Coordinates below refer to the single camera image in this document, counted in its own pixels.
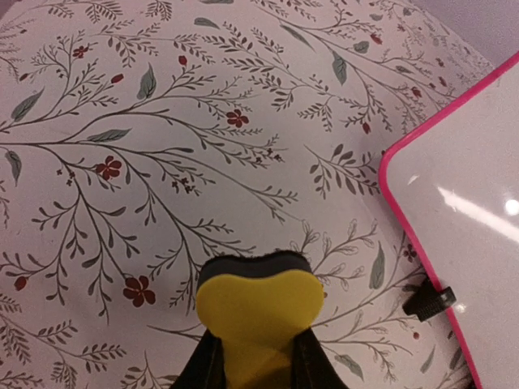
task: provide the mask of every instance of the green leaf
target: green leaf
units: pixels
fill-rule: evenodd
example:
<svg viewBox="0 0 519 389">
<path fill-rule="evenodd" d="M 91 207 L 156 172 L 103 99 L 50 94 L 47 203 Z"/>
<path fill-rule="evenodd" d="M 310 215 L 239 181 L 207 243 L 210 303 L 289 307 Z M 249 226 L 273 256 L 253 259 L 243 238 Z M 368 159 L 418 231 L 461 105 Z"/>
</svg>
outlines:
<svg viewBox="0 0 519 389">
<path fill-rule="evenodd" d="M 128 130 L 108 130 L 102 132 L 100 134 L 90 135 L 87 140 L 90 142 L 113 142 L 115 140 L 120 140 L 123 136 L 126 136 L 128 132 L 130 132 L 131 128 Z"/>
<path fill-rule="evenodd" d="M 367 50 L 370 48 L 370 42 L 362 41 L 354 44 L 354 50 L 359 54 L 367 53 Z"/>
<path fill-rule="evenodd" d="M 397 65 L 395 67 L 398 71 L 400 71 L 401 73 L 407 73 L 407 74 L 411 74 L 413 73 L 412 71 L 410 71 L 409 69 L 407 69 L 406 67 L 403 67 L 401 65 Z"/>
<path fill-rule="evenodd" d="M 125 212 L 126 209 L 127 209 L 126 207 L 120 207 L 119 209 L 117 209 L 117 210 L 115 210 L 113 212 L 106 212 L 106 215 L 108 215 L 108 216 L 120 216 L 120 215 L 122 215 Z"/>
<path fill-rule="evenodd" d="M 386 257 L 379 242 L 379 253 L 376 255 L 373 267 L 371 268 L 370 289 L 380 289 L 384 283 Z"/>
<path fill-rule="evenodd" d="M 40 99 L 41 93 L 43 93 L 44 89 L 41 89 L 36 95 L 32 95 L 16 105 L 16 108 L 13 109 L 11 113 L 11 119 L 15 122 L 19 122 L 22 120 L 25 115 L 32 109 L 32 107 L 38 102 Z"/>
<path fill-rule="evenodd" d="M 98 260 L 99 257 L 89 259 L 88 261 L 84 261 L 83 263 L 81 263 L 81 266 L 85 269 L 88 269 L 89 267 L 94 266 Z"/>
<path fill-rule="evenodd" d="M 422 367 L 420 368 L 420 371 L 422 372 L 422 374 L 425 374 L 425 373 L 429 370 L 429 368 L 431 367 L 431 365 L 432 365 L 432 360 L 433 360 L 433 358 L 435 357 L 435 347 L 436 347 L 436 346 L 434 346 L 434 347 L 432 348 L 431 353 L 429 354 L 429 357 L 426 359 L 425 362 L 423 362 L 423 365 L 422 365 Z"/>
<path fill-rule="evenodd" d="M 220 29 L 216 23 L 214 23 L 211 20 L 206 19 L 206 18 L 196 18 L 195 26 L 212 27 L 212 28 L 216 28 L 218 30 Z"/>
<path fill-rule="evenodd" d="M 18 185 L 18 178 L 20 173 L 22 173 L 22 160 L 19 158 L 18 154 L 15 152 L 6 152 L 7 162 L 11 165 L 11 173 L 13 178 L 15 179 L 15 186 Z"/>
<path fill-rule="evenodd" d="M 335 73 L 335 76 L 341 85 L 344 85 L 346 82 L 346 64 L 347 62 L 344 60 L 344 58 L 334 51 L 332 63 L 333 73 Z"/>
<path fill-rule="evenodd" d="M 340 145 L 338 145 L 337 147 L 335 147 L 335 151 L 333 152 L 332 159 L 334 157 L 338 156 L 339 154 L 341 154 L 343 148 L 344 148 L 344 144 L 342 144 L 342 143 Z"/>
<path fill-rule="evenodd" d="M 453 359 L 451 359 L 451 363 L 448 364 L 448 368 L 450 370 L 456 369 L 457 363 L 460 361 L 461 355 L 462 355 L 461 347 L 458 347 L 456 352 L 453 355 Z"/>
<path fill-rule="evenodd" d="M 149 99 L 155 92 L 156 87 L 157 81 L 155 80 L 155 75 L 153 74 L 152 64 L 149 63 L 148 71 L 144 73 L 140 79 L 140 90 L 139 93 L 137 93 L 137 98 L 139 100 Z"/>
<path fill-rule="evenodd" d="M 340 362 L 342 365 L 346 366 L 350 371 L 356 376 L 360 377 L 361 380 L 364 381 L 364 374 L 362 373 L 362 367 L 351 359 L 349 355 L 336 355 L 335 360 Z"/>
<path fill-rule="evenodd" d="M 299 32 L 294 31 L 292 28 L 285 26 L 283 24 L 281 25 L 281 28 L 283 28 L 285 31 L 287 31 L 291 36 L 293 36 L 298 41 L 300 41 L 300 42 L 304 43 L 305 45 L 307 45 L 308 47 L 312 48 L 310 46 L 310 44 L 308 43 L 308 41 Z"/>
</svg>

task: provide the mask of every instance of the black plastic tab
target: black plastic tab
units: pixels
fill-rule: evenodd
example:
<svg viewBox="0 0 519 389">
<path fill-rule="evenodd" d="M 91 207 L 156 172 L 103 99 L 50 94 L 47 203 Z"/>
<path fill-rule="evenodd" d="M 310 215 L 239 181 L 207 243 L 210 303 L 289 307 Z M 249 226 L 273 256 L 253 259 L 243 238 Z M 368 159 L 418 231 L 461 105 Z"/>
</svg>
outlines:
<svg viewBox="0 0 519 389">
<path fill-rule="evenodd" d="M 436 316 L 456 302 L 456 296 L 450 288 L 438 292 L 431 280 L 423 281 L 420 289 L 405 302 L 403 308 L 405 314 L 416 314 L 420 322 Z"/>
</svg>

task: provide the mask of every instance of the red berry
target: red berry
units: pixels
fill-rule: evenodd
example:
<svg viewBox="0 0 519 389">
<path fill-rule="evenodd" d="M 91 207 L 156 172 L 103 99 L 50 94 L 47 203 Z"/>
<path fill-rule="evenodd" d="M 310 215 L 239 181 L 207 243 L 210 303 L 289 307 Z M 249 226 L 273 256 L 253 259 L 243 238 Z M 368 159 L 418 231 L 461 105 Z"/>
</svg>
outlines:
<svg viewBox="0 0 519 389">
<path fill-rule="evenodd" d="M 27 277 L 20 276 L 15 281 L 15 289 L 22 290 L 27 285 Z"/>
<path fill-rule="evenodd" d="M 368 123 L 362 124 L 362 129 L 364 130 L 364 132 L 366 134 L 369 134 L 371 132 L 371 127 L 370 127 L 370 125 Z"/>
<path fill-rule="evenodd" d="M 122 79 L 124 79 L 124 75 L 115 75 L 114 77 L 112 77 L 111 82 L 112 83 L 118 83 Z"/>
</svg>

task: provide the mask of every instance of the pink frame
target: pink frame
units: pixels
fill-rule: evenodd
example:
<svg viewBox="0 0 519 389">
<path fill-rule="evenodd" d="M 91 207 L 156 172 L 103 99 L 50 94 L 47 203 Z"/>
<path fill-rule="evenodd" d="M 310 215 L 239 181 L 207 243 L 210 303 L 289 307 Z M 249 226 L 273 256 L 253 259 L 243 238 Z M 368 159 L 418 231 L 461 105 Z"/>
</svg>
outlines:
<svg viewBox="0 0 519 389">
<path fill-rule="evenodd" d="M 441 110 L 438 112 L 435 116 L 424 122 L 421 126 L 419 126 L 416 130 L 406 135 L 403 139 L 399 140 L 397 143 L 393 144 L 384 154 L 384 157 L 382 158 L 382 163 L 380 166 L 379 171 L 379 181 L 380 181 L 380 189 L 382 190 L 382 194 L 386 198 L 386 200 L 389 203 L 389 206 L 397 216 L 398 221 L 400 221 L 402 227 L 404 228 L 405 232 L 407 233 L 411 243 L 413 244 L 414 248 L 418 252 L 418 256 L 420 257 L 423 266 L 426 269 L 427 274 L 429 275 L 429 278 L 431 279 L 433 285 L 436 287 L 436 289 L 440 290 L 442 289 L 440 279 L 435 273 L 435 270 L 432 266 L 431 261 L 427 257 L 427 254 L 422 248 L 422 245 L 420 244 L 420 241 L 416 234 L 413 231 L 413 228 L 411 227 L 409 221 L 404 215 L 404 212 L 401 210 L 400 205 L 398 205 L 397 201 L 395 200 L 394 196 L 392 195 L 391 190 L 388 186 L 388 166 L 389 162 L 391 162 L 391 159 L 397 154 L 402 148 L 409 145 L 411 142 L 413 142 L 416 138 L 418 138 L 420 135 L 425 134 L 427 131 L 429 131 L 432 127 L 434 127 L 436 124 L 444 120 L 448 115 L 455 112 L 457 109 L 462 107 L 467 101 L 478 95 L 482 90 L 484 90 L 486 87 L 494 83 L 501 75 L 509 71 L 511 68 L 513 68 L 516 64 L 519 63 L 519 52 L 516 53 L 513 57 L 511 57 L 508 61 L 506 61 L 503 65 L 501 65 L 498 69 L 491 72 L 487 77 L 485 77 L 482 81 L 477 83 L 475 86 L 473 86 L 469 91 L 461 95 L 458 99 L 456 99 L 452 104 L 450 104 L 447 108 Z M 465 359 L 467 361 L 467 364 L 470 368 L 470 372 L 472 373 L 472 376 L 474 378 L 474 383 L 478 387 L 478 389 L 483 389 L 483 386 L 481 384 L 481 379 L 479 378 L 478 371 L 476 370 L 476 366 L 474 364 L 474 360 L 472 359 L 472 356 L 470 355 L 470 349 L 468 344 L 465 341 L 465 337 L 463 336 L 460 328 L 460 324 L 456 319 L 456 315 L 454 314 L 453 309 L 447 310 L 447 316 L 450 320 L 453 330 L 456 333 L 457 339 L 460 342 L 461 349 L 463 350 L 463 354 L 465 355 Z"/>
</svg>

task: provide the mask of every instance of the red flower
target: red flower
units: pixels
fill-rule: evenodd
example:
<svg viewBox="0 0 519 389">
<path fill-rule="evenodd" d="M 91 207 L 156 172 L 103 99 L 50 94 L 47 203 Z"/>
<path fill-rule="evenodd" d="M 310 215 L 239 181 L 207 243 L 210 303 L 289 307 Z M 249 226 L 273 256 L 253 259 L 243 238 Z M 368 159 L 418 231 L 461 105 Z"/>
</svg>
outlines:
<svg viewBox="0 0 519 389">
<path fill-rule="evenodd" d="M 370 127 L 369 123 L 363 123 L 362 124 L 362 129 L 364 130 L 366 135 L 371 132 L 371 127 Z"/>
<path fill-rule="evenodd" d="M 114 160 L 112 156 L 107 156 L 104 164 L 96 165 L 96 173 L 101 174 L 105 180 L 112 177 L 117 177 L 121 172 L 122 163 L 119 160 Z"/>
<path fill-rule="evenodd" d="M 239 109 L 235 109 L 234 112 L 228 112 L 227 118 L 227 122 L 237 128 L 240 128 L 243 123 L 249 124 L 249 118 L 247 116 L 242 116 L 242 111 Z"/>
<path fill-rule="evenodd" d="M 148 304 L 155 304 L 155 293 L 148 290 L 149 280 L 145 276 L 140 276 L 139 279 L 133 277 L 127 278 L 125 281 L 126 287 L 122 294 L 128 300 L 133 300 L 133 306 L 139 308 L 146 301 Z"/>
<path fill-rule="evenodd" d="M 415 97 L 422 97 L 422 92 L 418 88 L 412 87 L 411 91 L 413 92 Z"/>
<path fill-rule="evenodd" d="M 371 39 L 377 44 L 382 45 L 382 40 L 378 35 L 376 35 L 374 32 L 371 34 Z"/>
<path fill-rule="evenodd" d="M 72 57 L 82 58 L 87 51 L 88 51 L 88 46 L 87 47 L 80 46 L 79 48 L 74 49 L 74 53 L 72 54 Z"/>
</svg>

